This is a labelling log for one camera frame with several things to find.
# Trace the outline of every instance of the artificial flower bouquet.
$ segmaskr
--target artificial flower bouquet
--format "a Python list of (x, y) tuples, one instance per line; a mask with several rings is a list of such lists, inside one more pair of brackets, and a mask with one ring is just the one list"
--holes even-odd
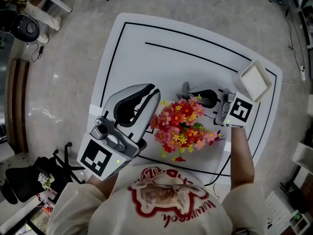
[(193, 152), (194, 148), (202, 149), (206, 142), (212, 145), (214, 141), (224, 140), (220, 131), (211, 131), (197, 122), (197, 119), (205, 115), (204, 108), (198, 103), (198, 97), (192, 97), (188, 101), (181, 99), (179, 102), (168, 104), (161, 101), (163, 110), (159, 116), (154, 115), (150, 123), (151, 129), (157, 129), (155, 140), (163, 145), (161, 155), (167, 157), (167, 153), (179, 152), (179, 156), (173, 157), (174, 162), (184, 162), (182, 153), (186, 150)]

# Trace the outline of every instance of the concrete floor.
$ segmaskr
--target concrete floor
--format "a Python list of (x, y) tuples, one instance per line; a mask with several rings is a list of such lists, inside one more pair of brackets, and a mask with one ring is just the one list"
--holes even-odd
[[(31, 64), (26, 92), (26, 130), (30, 155), (52, 156), (53, 150), (73, 142), (77, 152), (88, 120), (89, 103), (106, 41), (121, 12), (159, 16), (193, 24), (226, 36), (272, 61), (283, 71), (283, 85), (274, 126), (256, 165), (256, 181), (265, 195), (289, 178), (291, 157), (310, 120), (306, 114), (311, 81), (300, 72), (288, 48), (291, 44), (285, 6), (267, 0), (63, 0), (73, 8), (61, 15), (62, 28), (49, 30), (50, 42), (42, 58)], [(300, 20), (293, 13), (308, 66)], [(292, 29), (294, 48), (303, 65)], [(30, 47), (25, 58), (34, 47)]]

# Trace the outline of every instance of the white container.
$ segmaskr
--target white container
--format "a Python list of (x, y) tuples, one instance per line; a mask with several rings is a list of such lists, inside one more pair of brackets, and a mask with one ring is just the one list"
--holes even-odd
[(268, 72), (258, 60), (251, 62), (247, 68), (240, 69), (233, 76), (233, 81), (238, 91), (254, 103), (261, 102), (272, 87)]

